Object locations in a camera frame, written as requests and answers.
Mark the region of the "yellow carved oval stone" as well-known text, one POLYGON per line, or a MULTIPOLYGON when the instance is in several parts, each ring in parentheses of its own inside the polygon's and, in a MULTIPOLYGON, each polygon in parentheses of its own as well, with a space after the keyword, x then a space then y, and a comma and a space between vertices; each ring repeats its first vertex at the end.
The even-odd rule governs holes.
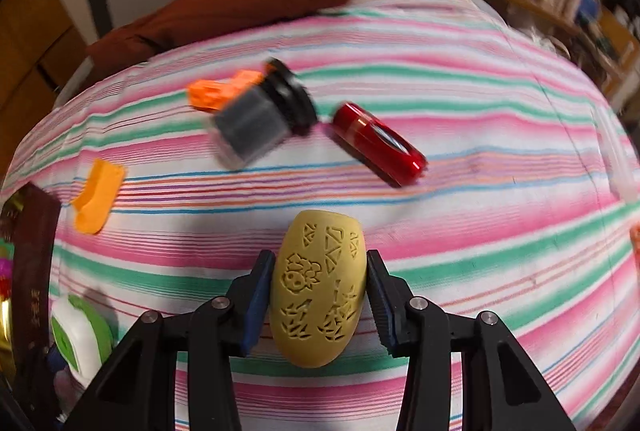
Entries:
POLYGON ((282 240, 271 278, 269 325, 290 363, 319 368, 354 336, 366 293, 360 223, 330 211, 299 212, 282 240))

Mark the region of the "black lidded clear jar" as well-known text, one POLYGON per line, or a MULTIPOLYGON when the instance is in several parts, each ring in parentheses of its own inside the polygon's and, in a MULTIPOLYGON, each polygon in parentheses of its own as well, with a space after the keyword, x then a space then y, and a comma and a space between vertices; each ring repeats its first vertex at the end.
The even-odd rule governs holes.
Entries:
POLYGON ((218 162, 239 170, 292 136, 308 136, 317 124, 316 106, 303 84, 283 62, 270 58, 258 84, 213 114, 209 131, 218 162))

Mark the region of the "red glossy cylinder case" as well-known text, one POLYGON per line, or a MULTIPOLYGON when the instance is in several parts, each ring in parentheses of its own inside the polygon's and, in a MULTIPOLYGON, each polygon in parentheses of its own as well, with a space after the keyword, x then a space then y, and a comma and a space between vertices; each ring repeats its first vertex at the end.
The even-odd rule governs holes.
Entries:
POLYGON ((347 147, 397 186, 413 184, 427 169, 427 159, 416 147, 355 103, 337 107, 331 128, 347 147))

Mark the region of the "striped bed sheet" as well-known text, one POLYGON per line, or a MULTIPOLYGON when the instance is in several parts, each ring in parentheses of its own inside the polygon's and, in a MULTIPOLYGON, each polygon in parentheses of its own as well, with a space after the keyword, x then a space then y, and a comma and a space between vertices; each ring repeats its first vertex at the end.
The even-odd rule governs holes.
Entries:
POLYGON ((32 182, 60 199, 50 296, 88 295, 116 337, 146 310, 186 313, 225 292, 299 211, 347 214, 416 293, 452 313, 496 312, 586 429, 639 359, 639 209, 608 185, 598 120, 609 112, 573 64, 469 6, 350 6, 96 84, 24 137, 1 193, 32 182), (186 88, 269 58, 302 80, 319 125, 224 170, 186 88), (426 157, 419 180, 397 186, 334 134, 347 102, 426 157), (88 235, 72 200, 96 159, 126 177, 88 235))

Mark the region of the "white green round container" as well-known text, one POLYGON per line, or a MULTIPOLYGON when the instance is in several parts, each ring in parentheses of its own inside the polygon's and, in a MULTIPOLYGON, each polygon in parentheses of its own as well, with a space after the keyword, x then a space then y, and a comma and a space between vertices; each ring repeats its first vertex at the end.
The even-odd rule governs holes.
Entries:
POLYGON ((112 353, 110 327, 79 295, 63 295, 54 301, 50 322, 58 352, 76 381, 87 388, 112 353))

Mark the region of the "orange plastic cube block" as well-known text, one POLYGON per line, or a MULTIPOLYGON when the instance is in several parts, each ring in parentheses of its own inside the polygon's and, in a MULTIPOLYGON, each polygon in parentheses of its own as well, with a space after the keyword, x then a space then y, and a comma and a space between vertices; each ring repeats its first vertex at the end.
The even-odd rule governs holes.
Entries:
POLYGON ((242 94, 247 88, 259 84, 264 76, 256 70, 242 69, 226 81, 198 79, 186 88, 190 105, 196 110, 215 113, 242 94))

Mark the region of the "gold metal tray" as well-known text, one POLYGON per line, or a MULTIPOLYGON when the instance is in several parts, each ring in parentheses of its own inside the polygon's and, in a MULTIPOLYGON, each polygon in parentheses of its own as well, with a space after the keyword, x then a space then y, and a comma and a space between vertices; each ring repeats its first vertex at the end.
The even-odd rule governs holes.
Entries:
POLYGON ((6 199, 1 236, 13 246, 11 343, 13 392, 29 414, 56 406, 48 362, 49 283, 60 201, 29 182, 6 199))

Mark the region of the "orange wooden wardrobe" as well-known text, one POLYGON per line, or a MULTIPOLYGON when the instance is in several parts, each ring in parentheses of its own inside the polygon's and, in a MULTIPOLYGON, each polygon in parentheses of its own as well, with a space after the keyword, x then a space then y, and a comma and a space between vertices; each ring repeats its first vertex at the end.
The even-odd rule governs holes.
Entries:
POLYGON ((2 171, 85 55, 85 40, 61 0, 1 0, 2 171))

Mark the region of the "dark red quilted jacket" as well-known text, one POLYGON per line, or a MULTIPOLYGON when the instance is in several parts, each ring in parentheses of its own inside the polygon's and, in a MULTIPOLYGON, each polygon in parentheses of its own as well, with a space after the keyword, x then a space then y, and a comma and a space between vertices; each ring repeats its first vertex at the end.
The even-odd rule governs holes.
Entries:
POLYGON ((84 87, 191 43, 294 21, 349 0, 174 0, 116 28, 87 48, 84 87))

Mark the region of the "wooden desk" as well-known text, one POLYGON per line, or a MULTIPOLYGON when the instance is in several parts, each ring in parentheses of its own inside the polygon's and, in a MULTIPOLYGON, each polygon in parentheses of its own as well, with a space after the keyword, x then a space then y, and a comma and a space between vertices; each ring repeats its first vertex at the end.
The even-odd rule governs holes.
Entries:
POLYGON ((538 0, 483 0, 506 24, 528 34, 538 34, 552 43, 556 52, 572 61, 591 77, 608 96, 636 74, 639 43, 631 36, 618 35, 614 42, 617 58, 603 50, 604 25, 579 26, 565 21, 538 0))

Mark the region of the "orange plastic bracket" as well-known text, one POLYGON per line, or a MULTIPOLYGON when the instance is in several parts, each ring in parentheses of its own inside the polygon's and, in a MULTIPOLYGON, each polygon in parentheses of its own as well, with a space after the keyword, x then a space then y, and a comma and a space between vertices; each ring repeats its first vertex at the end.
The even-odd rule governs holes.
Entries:
POLYGON ((74 225, 79 233, 94 235, 103 229, 125 177, 124 166, 103 159, 93 162, 84 188, 72 200, 74 225))

